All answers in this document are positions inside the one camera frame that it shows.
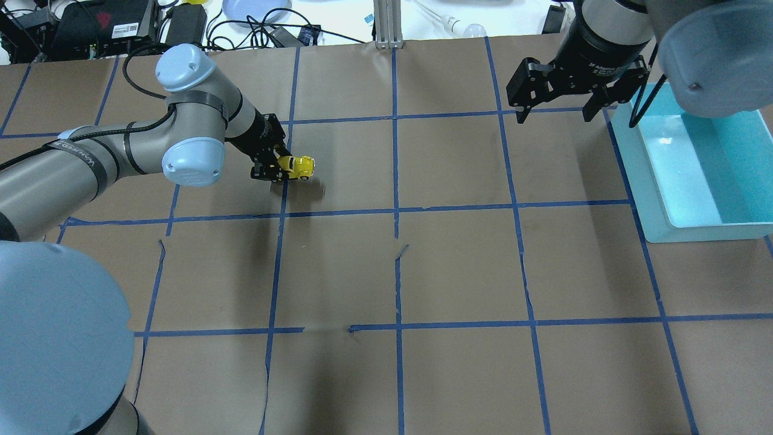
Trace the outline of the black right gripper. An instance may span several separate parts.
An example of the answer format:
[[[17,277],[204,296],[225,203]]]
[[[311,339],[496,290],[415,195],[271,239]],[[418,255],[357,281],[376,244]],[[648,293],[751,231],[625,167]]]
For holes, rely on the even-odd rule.
[[[583,105],[583,121],[590,122],[604,108],[614,103],[626,103],[649,77],[651,67],[642,57],[636,57],[628,66],[614,69],[610,76],[580,62],[577,71],[568,71],[551,62],[522,59],[506,85],[507,103],[517,108],[517,123],[524,124],[533,107],[566,95],[591,97]]]

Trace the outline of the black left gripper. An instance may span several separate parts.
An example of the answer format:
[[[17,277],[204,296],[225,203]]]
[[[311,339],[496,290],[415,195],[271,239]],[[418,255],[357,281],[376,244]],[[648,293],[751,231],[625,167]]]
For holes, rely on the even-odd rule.
[[[229,138],[229,142],[253,160],[252,179],[285,182],[288,171],[278,164],[278,159],[293,156],[285,145],[285,138],[285,131],[276,114],[257,114],[248,130]]]

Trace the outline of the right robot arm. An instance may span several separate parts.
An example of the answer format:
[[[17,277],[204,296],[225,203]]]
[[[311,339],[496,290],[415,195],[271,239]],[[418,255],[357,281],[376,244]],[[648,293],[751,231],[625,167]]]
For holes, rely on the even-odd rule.
[[[629,102],[659,61],[690,115],[727,117],[771,105],[770,1],[575,1],[576,16],[549,63],[524,58],[506,85],[519,123],[542,103],[589,96],[583,118]]]

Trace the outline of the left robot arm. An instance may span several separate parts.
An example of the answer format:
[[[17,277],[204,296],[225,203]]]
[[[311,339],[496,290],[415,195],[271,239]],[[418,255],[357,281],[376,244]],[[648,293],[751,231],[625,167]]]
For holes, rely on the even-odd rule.
[[[251,157],[253,177],[284,181],[284,131],[190,44],[160,57],[157,121],[82,126],[2,167],[2,433],[151,434],[126,397],[138,339],[119,269],[133,259],[139,225],[55,226],[127,177],[163,174],[205,187],[223,173],[226,144]]]

